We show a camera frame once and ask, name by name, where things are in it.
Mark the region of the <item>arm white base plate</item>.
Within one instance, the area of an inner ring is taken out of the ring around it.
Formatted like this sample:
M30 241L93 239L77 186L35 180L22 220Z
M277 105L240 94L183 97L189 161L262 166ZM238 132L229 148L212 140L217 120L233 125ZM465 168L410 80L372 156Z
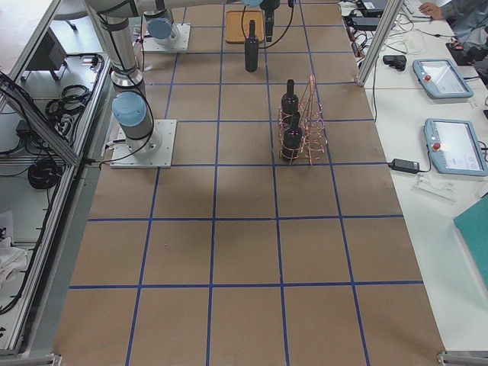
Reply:
M177 120L155 120L149 141L126 139L120 127L110 166L118 169L170 168L174 150Z
M156 37L149 30L143 41L143 49L149 53L186 53L191 32L190 24L172 25L171 33L165 37Z

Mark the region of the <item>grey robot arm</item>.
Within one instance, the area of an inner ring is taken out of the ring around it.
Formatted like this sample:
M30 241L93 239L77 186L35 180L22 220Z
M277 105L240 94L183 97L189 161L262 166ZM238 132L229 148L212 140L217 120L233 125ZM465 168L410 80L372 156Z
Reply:
M143 72L137 65L129 19L146 19L149 34L168 38L173 31L169 16L174 8L220 5L221 1L87 1L101 28L101 37L111 61L111 81L117 96L112 112L125 133L127 145L139 152L150 145L154 134L153 113L146 99Z
M144 37L164 47L174 46L180 38L180 31L175 24L171 10L146 11L143 13L146 21L146 33Z

